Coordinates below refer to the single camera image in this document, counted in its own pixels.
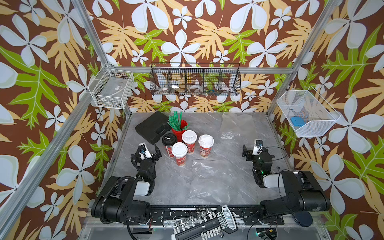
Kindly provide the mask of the white lid cup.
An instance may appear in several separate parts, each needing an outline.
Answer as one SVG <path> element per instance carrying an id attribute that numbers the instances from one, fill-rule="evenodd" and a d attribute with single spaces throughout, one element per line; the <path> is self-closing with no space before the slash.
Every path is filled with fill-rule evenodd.
<path id="1" fill-rule="evenodd" d="M 198 139 L 197 134 L 192 130 L 187 130 L 182 134 L 182 141 L 186 144 L 188 148 L 188 151 L 187 151 L 188 155 L 191 155 L 194 153 L 197 139 Z"/>
<path id="2" fill-rule="evenodd" d="M 206 159 L 209 156 L 214 145 L 214 138 L 211 135 L 205 134 L 199 137 L 198 142 L 200 145 L 200 156 Z"/>
<path id="3" fill-rule="evenodd" d="M 178 166 L 185 165 L 187 153 L 188 153 L 188 147 L 184 143 L 178 142 L 172 146 L 172 154 L 176 159 Z"/>

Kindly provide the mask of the clear plastic carrier bag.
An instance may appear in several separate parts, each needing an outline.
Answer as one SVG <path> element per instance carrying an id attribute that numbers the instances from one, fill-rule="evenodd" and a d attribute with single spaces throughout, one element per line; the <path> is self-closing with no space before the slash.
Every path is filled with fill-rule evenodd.
<path id="1" fill-rule="evenodd" d="M 235 165 L 218 160 L 193 160 L 187 199 L 196 204 L 251 205 L 258 194 L 249 175 Z"/>

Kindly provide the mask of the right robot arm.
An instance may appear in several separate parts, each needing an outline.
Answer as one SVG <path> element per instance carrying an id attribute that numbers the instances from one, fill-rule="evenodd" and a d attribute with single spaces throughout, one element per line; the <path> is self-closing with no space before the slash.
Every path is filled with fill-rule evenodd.
<path id="1" fill-rule="evenodd" d="M 326 212 L 330 209 L 331 201 L 313 173 L 289 170 L 272 173 L 275 156 L 264 147 L 262 140 L 256 139 L 251 150 L 243 146 L 242 157 L 253 164 L 256 184 L 260 188 L 276 188 L 280 196 L 274 200 L 261 201 L 252 217 L 267 223 L 268 220 L 292 214 L 297 223 L 303 225 L 300 218 L 311 217 L 312 212 Z"/>

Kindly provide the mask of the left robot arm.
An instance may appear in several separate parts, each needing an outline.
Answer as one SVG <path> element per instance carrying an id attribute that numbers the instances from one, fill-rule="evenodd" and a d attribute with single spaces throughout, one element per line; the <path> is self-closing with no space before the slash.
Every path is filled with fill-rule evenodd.
<path id="1" fill-rule="evenodd" d="M 150 153 L 145 143 L 139 144 L 131 155 L 131 163 L 137 174 L 135 177 L 112 176 L 104 185 L 92 208 L 91 215 L 103 224 L 123 223 L 127 219 L 144 225 L 150 220 L 150 204 L 134 200 L 137 196 L 149 196 L 155 187 L 156 162 L 162 157 L 157 146 Z"/>

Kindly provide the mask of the black lid red cup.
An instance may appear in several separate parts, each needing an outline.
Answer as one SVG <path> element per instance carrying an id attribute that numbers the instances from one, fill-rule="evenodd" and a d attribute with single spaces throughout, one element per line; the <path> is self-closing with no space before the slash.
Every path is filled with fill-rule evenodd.
<path id="1" fill-rule="evenodd" d="M 166 152 L 170 158 L 173 158 L 172 147 L 177 143 L 177 137 L 173 133 L 165 134 L 162 137 L 162 143 L 165 146 Z"/>

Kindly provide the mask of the black plastic case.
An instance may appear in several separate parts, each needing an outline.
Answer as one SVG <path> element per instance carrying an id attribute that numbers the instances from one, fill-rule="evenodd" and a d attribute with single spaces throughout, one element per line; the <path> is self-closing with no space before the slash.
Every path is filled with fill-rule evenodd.
<path id="1" fill-rule="evenodd" d="M 161 112 L 155 112 L 135 127 L 136 132 L 150 144 L 156 144 L 163 135 L 171 130 L 169 117 Z"/>

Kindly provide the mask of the red straw holder cup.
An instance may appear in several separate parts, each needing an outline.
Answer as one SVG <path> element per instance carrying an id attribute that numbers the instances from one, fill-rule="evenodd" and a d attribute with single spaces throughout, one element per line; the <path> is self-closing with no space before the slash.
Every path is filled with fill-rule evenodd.
<path id="1" fill-rule="evenodd" d="M 177 137 L 177 142 L 182 142 L 182 135 L 185 131 L 187 131 L 189 128 L 188 123 L 185 120 L 181 120 L 181 130 L 176 131 L 172 129 L 173 134 Z"/>

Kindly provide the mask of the clear plastic bag far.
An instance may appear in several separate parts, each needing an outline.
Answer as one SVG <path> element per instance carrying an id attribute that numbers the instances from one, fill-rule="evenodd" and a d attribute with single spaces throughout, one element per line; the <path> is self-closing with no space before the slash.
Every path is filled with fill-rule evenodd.
<path id="1" fill-rule="evenodd" d="M 222 140 L 244 140 L 246 143 L 264 140 L 262 119 L 260 114 L 224 113 L 218 136 Z"/>

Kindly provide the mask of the green wrapped straws bundle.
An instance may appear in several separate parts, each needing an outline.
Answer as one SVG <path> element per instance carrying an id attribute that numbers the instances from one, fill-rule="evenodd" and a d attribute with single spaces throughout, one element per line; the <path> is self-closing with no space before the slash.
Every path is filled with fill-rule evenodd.
<path id="1" fill-rule="evenodd" d="M 182 112 L 173 112 L 173 114 L 169 115 L 168 124 L 171 126 L 171 128 L 175 131 L 186 131 L 189 129 L 189 124 L 182 127 L 182 119 L 183 113 Z"/>

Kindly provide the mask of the blue object in basket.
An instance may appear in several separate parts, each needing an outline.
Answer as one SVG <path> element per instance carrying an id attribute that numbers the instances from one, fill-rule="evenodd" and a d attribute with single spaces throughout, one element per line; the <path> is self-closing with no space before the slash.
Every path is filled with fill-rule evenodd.
<path id="1" fill-rule="evenodd" d="M 301 128 L 306 124 L 305 120 L 298 116 L 291 117 L 291 123 L 295 128 Z"/>

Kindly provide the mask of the socket wrench set tray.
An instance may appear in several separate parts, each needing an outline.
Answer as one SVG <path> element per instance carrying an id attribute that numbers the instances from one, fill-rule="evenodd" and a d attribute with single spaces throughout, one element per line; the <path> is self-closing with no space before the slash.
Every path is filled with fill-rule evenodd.
<path id="1" fill-rule="evenodd" d="M 236 218 L 228 206 L 220 206 L 216 211 L 205 209 L 195 216 L 175 222 L 172 240 L 209 240 L 238 230 Z"/>

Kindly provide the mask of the black mounting rail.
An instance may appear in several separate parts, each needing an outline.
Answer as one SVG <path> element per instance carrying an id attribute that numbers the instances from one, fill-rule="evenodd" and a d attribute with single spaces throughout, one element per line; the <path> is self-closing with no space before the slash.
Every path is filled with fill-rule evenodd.
<path id="1" fill-rule="evenodd" d="M 216 217 L 220 210 L 219 205 L 150 205 L 147 215 L 140 219 L 139 217 L 130 217 L 125 222 L 131 226 L 173 226 L 175 222 L 181 219 L 195 220 L 201 223 L 204 220 L 211 220 Z M 283 226 L 282 216 L 264 215 L 260 205 L 231 205 L 228 206 L 234 218 L 239 225 L 276 225 Z"/>

